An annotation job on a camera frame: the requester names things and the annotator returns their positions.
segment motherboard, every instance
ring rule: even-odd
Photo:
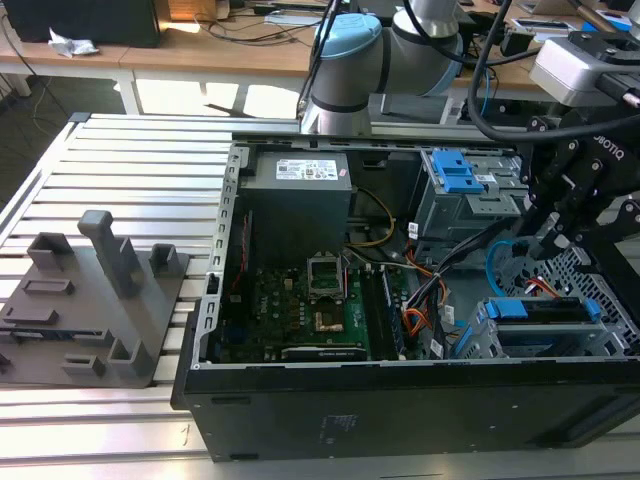
[[[302,265],[255,273],[248,316],[225,321],[221,360],[397,359],[396,343],[402,340],[400,309],[408,295],[402,269],[391,267],[380,272],[347,266],[314,269],[309,275],[308,268]],[[388,296],[378,296],[374,291],[378,287],[387,290]],[[374,321],[377,307],[386,315],[380,322]]]

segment power supply label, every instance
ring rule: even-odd
[[[278,160],[277,180],[335,180],[338,168],[335,160]]]

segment sticker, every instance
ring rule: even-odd
[[[353,431],[358,425],[359,415],[327,415],[320,422],[321,445],[334,445],[338,440],[349,441],[353,439]]]
[[[456,318],[455,318],[455,308],[452,307],[451,305],[445,305],[444,306],[444,316],[442,317],[442,320],[451,324],[451,325],[455,325],[456,323]]]
[[[409,222],[409,238],[411,240],[417,240],[418,239],[418,224],[417,223]]]
[[[335,160],[278,160],[277,180],[338,180]]]
[[[474,177],[476,177],[476,180],[480,183],[489,183],[489,182],[493,182],[493,183],[498,183],[498,181],[496,180],[496,177],[494,177],[491,173],[488,175],[474,175]]]
[[[431,351],[436,354],[438,358],[442,358],[444,348],[440,345],[435,338],[431,339]]]

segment white table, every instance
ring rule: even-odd
[[[231,132],[243,130],[293,132],[295,124],[118,115],[69,123],[0,215],[0,302],[28,269],[26,248],[41,230],[88,244],[76,223],[92,206],[111,210],[114,232],[136,247],[171,242],[191,256],[152,387],[0,386],[0,478],[640,478],[640,419],[579,450],[213,464],[190,414],[168,402],[187,312],[203,286]],[[374,131],[481,138],[468,127]]]

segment blue latch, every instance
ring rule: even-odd
[[[527,309],[515,298],[494,298],[484,304],[489,318],[528,318]]]
[[[489,318],[500,318],[500,311],[498,310],[498,306],[495,304],[493,300],[489,300],[484,304],[487,309],[487,313],[489,314]]]
[[[602,317],[602,309],[600,308],[600,304],[596,302],[593,298],[587,298],[584,301],[584,308],[587,309],[587,313],[591,317],[591,321],[593,323],[599,322]]]
[[[458,150],[437,150],[433,152],[433,164],[444,181],[447,193],[481,193],[480,185],[467,162]]]

